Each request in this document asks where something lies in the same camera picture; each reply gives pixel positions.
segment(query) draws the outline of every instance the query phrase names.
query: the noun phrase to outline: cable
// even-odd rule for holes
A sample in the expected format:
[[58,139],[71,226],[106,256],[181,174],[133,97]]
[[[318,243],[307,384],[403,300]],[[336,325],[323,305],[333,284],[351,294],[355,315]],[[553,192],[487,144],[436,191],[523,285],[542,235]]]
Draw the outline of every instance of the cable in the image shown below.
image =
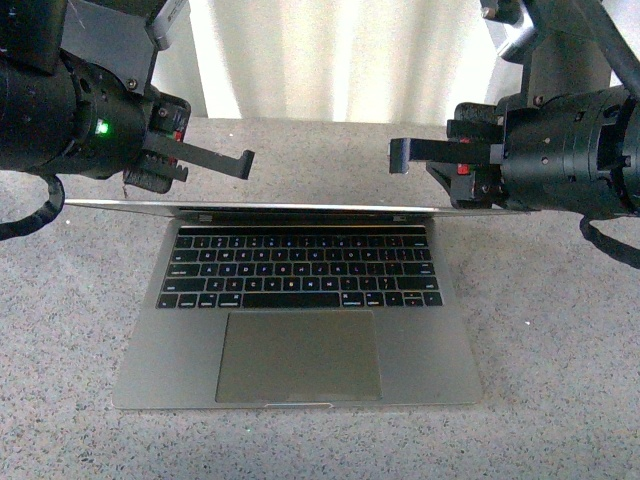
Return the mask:
[[622,84],[640,99],[640,62],[599,0],[572,0]]
[[14,237],[24,237],[37,232],[45,225],[53,222],[64,206],[64,187],[55,175],[42,175],[49,185],[49,200],[28,217],[16,222],[0,223],[0,241]]

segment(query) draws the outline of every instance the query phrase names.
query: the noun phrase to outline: speckled gray table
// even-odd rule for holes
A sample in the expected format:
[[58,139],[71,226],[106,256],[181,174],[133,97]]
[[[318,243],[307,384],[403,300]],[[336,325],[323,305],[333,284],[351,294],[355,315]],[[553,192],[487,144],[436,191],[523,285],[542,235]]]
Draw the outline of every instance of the speckled gray table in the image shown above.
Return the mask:
[[[191,169],[156,197],[447,205],[419,166],[386,174],[416,126],[194,120],[187,139],[258,154],[249,182]],[[119,178],[64,178],[123,198]],[[0,218],[44,200],[0,173]],[[36,198],[31,195],[38,192]],[[640,274],[566,213],[440,219],[484,385],[469,407],[120,412],[111,389],[167,221],[66,208],[0,244],[0,478],[640,478]],[[638,245],[640,222],[603,224]]]

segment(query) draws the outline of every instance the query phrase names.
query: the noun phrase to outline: trackpad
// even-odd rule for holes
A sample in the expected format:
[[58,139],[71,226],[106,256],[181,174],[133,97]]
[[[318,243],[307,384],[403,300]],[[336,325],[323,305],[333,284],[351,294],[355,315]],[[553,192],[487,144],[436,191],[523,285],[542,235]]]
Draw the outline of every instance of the trackpad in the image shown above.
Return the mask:
[[332,402],[382,396],[371,312],[234,312],[216,401]]

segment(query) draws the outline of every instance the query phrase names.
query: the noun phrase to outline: silver laptop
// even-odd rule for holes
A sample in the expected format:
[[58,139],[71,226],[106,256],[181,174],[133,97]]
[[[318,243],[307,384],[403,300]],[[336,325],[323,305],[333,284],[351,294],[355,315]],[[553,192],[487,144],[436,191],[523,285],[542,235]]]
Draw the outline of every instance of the silver laptop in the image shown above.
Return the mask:
[[481,397],[433,222],[470,212],[67,203],[172,218],[120,368],[118,408],[465,404]]

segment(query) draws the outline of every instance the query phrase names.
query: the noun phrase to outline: laptop keyboard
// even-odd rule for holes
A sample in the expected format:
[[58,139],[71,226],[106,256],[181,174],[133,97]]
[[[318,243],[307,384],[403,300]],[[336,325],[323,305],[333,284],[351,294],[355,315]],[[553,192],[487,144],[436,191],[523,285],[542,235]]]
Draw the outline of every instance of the laptop keyboard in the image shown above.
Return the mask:
[[440,306],[420,227],[178,232],[157,308]]

